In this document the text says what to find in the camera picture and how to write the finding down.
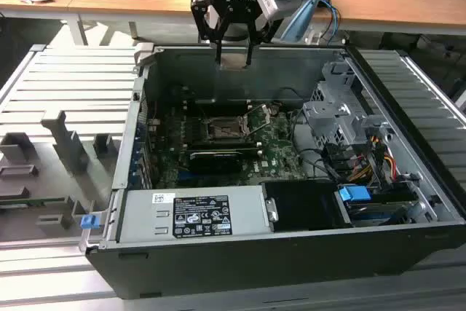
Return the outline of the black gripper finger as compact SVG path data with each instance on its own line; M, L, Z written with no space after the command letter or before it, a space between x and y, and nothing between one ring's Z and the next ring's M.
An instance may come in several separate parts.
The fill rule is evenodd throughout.
M262 43L270 43L277 32L277 21L266 21L260 30L256 28L256 19L259 17L253 10L247 12L248 51L245 64L249 66L252 61L253 49Z
M211 28L205 19L208 7L214 8L218 15L214 28ZM191 0L191 13L200 38L208 39L210 43L214 43L216 46L216 62L220 64L222 41L229 25L232 23L234 14L232 5L228 5L226 0Z

